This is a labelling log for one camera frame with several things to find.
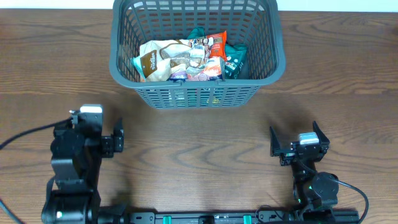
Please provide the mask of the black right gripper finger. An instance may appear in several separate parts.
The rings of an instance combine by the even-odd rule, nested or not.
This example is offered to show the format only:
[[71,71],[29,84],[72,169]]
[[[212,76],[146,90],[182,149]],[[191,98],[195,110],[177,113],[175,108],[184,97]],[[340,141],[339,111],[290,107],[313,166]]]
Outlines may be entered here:
[[312,123],[313,131],[316,133],[319,143],[321,146],[329,146],[330,140],[326,137],[326,135],[321,131],[316,121]]
[[270,132],[270,143],[271,143],[270,156],[271,157],[280,156],[281,152],[280,142],[272,126],[269,127],[269,132]]

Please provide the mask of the teal wipes packet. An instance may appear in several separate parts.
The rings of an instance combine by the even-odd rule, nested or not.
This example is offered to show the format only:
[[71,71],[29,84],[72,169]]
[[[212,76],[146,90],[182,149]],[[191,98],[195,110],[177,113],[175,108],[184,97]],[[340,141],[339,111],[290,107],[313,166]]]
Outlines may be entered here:
[[134,68],[139,72],[139,74],[142,75],[143,71],[140,56],[132,58],[131,63],[133,64]]

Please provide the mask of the beige brown snack bag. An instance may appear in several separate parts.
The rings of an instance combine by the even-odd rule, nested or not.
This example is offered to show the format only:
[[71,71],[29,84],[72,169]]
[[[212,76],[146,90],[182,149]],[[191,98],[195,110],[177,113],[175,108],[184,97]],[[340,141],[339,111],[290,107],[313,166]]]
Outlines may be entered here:
[[140,46],[139,55],[143,74],[142,82],[164,82],[175,70],[172,59],[182,58],[206,62],[205,47],[195,44],[192,39],[151,40]]

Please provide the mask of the colourful tissue pack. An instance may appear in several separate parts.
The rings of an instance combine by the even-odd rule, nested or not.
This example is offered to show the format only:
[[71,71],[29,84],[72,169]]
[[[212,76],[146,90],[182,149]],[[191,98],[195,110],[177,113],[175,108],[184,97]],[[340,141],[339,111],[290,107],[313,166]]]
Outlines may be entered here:
[[174,71],[170,74],[169,80],[183,80],[188,82],[195,81],[214,81],[225,79],[225,62],[222,57],[211,57],[206,62],[200,59],[195,60],[176,58],[170,61],[174,65]]

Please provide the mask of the green coffee bag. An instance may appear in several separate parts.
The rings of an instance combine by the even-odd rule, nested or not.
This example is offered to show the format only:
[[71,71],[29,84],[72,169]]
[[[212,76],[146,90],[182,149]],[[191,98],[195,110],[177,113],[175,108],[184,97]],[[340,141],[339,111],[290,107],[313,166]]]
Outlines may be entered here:
[[[208,40],[203,27],[194,28],[188,36],[188,39],[194,40],[195,44],[200,44],[205,47],[205,58],[210,58],[210,50],[207,45]],[[225,45],[226,60],[225,62],[225,78],[226,79],[240,79],[239,74],[245,63],[247,47],[244,44],[229,45],[226,42]]]

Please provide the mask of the orange spaghetti packet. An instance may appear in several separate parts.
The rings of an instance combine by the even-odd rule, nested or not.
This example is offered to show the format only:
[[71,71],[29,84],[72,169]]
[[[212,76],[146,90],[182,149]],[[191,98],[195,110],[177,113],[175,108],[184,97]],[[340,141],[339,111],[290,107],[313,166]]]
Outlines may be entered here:
[[225,45],[227,39],[227,32],[221,32],[218,34],[210,34],[206,36],[208,40],[207,45],[210,50],[210,57],[221,57],[226,60]]

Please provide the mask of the grey plastic basket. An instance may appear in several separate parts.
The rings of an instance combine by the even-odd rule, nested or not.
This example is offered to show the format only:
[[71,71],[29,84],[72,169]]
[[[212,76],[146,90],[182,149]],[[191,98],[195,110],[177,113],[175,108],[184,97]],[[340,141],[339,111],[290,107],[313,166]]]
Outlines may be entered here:
[[285,66],[275,1],[114,2],[110,74],[151,107],[241,106]]

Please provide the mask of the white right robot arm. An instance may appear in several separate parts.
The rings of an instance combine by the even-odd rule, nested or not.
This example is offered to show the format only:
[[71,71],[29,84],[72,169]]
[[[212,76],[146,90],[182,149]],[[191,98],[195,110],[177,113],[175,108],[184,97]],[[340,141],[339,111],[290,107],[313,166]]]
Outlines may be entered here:
[[299,134],[298,140],[291,142],[289,147],[282,147],[274,129],[269,128],[270,155],[278,157],[281,166],[292,169],[293,195],[298,201],[292,216],[297,221],[326,221],[327,216],[332,215],[332,207],[338,203],[336,176],[315,168],[315,163],[326,155],[330,140],[316,122],[312,126],[312,132]]

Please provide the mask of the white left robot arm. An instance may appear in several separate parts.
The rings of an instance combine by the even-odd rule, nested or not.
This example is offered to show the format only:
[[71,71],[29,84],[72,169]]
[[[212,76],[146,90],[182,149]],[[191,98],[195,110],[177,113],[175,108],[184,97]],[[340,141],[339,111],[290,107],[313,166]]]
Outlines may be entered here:
[[102,135],[102,127],[102,113],[81,111],[54,127],[50,150],[55,175],[47,183],[43,223],[129,223],[125,205],[100,205],[101,162],[124,147],[120,119],[109,136]]

